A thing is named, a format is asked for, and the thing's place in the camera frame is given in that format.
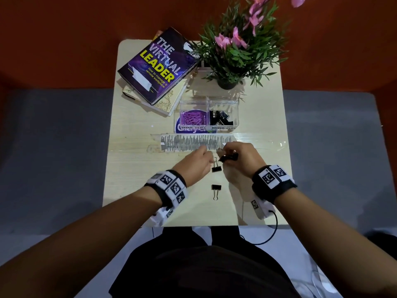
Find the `potted plant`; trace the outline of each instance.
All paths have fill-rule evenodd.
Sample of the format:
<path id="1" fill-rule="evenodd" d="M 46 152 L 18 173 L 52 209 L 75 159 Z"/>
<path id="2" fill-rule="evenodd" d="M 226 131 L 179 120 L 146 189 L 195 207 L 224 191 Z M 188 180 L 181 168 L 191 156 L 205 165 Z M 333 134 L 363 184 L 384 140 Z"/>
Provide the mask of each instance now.
<path id="1" fill-rule="evenodd" d="M 285 38 L 284 31 L 276 28 L 275 1 L 246 1 L 248 5 L 241 8 L 240 0 L 230 0 L 219 26 L 207 23 L 201 41 L 195 44 L 197 55 L 212 69 L 205 78 L 216 79 L 226 90 L 242 83 L 244 77 L 251 79 L 251 85 L 262 86 L 262 76 L 269 79 L 276 73 L 267 73 L 269 65 L 287 59 L 280 58 L 286 52 Z"/>

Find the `black plant pot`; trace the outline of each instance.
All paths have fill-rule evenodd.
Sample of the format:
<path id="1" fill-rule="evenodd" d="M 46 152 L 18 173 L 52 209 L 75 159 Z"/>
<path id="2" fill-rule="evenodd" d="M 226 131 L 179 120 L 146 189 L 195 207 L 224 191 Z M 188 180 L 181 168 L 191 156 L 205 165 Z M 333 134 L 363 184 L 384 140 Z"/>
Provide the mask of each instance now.
<path id="1" fill-rule="evenodd" d="M 239 83 L 239 81 L 236 81 L 235 83 L 229 83 L 227 81 L 222 81 L 218 79 L 218 85 L 224 89 L 224 90 L 231 90 L 233 89 L 237 84 Z"/>

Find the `grey scribble drawing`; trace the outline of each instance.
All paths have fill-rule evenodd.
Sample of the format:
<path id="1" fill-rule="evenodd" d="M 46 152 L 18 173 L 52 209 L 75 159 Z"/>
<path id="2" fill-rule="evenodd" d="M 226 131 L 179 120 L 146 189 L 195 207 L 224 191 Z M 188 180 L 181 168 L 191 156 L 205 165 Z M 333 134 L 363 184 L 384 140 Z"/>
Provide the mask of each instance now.
<path id="1" fill-rule="evenodd" d="M 161 151 L 184 152 L 198 149 L 206 145 L 208 150 L 223 148 L 224 144 L 235 141 L 232 135 L 211 135 L 211 134 L 162 134 Z"/>

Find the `black binder clip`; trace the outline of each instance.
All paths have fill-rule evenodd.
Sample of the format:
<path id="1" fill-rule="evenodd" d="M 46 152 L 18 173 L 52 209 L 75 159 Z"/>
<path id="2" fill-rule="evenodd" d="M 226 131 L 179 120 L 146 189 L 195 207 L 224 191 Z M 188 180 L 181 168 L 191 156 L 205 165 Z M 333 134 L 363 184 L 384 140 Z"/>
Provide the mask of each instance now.
<path id="1" fill-rule="evenodd" d="M 211 168 L 212 172 L 221 172 L 222 171 L 222 167 L 218 165 L 218 161 L 216 160 L 217 158 L 214 157 L 215 162 L 214 162 L 214 167 Z"/>
<path id="2" fill-rule="evenodd" d="M 214 191 L 214 198 L 213 198 L 214 201 L 218 200 L 218 193 L 219 193 L 219 190 L 221 190 L 221 188 L 222 188 L 222 185 L 215 185 L 215 184 L 211 185 L 211 189 Z"/>
<path id="3" fill-rule="evenodd" d="M 225 162 L 226 160 L 232 160 L 232 161 L 237 161 L 237 159 L 239 158 L 239 154 L 238 153 L 234 153 L 232 155 L 224 155 L 222 157 L 219 158 L 220 162 Z"/>

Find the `hand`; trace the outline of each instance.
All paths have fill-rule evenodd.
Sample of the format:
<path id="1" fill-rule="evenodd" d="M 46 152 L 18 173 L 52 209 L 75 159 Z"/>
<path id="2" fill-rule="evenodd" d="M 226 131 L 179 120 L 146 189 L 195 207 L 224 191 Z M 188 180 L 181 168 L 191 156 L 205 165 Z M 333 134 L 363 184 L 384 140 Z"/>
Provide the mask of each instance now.
<path id="1" fill-rule="evenodd" d="M 213 163 L 212 151 L 202 145 L 175 164 L 172 169 L 185 179 L 186 187 L 189 187 L 204 178 L 210 172 Z"/>
<path id="2" fill-rule="evenodd" d="M 265 166 L 266 163 L 259 155 L 258 151 L 251 143 L 243 143 L 238 141 L 226 143 L 223 150 L 218 152 L 219 156 L 222 151 L 226 155 L 232 155 L 234 151 L 239 154 L 237 161 L 226 160 L 224 165 L 229 165 L 239 170 L 243 175 L 252 179 L 252 176 L 258 169 Z"/>

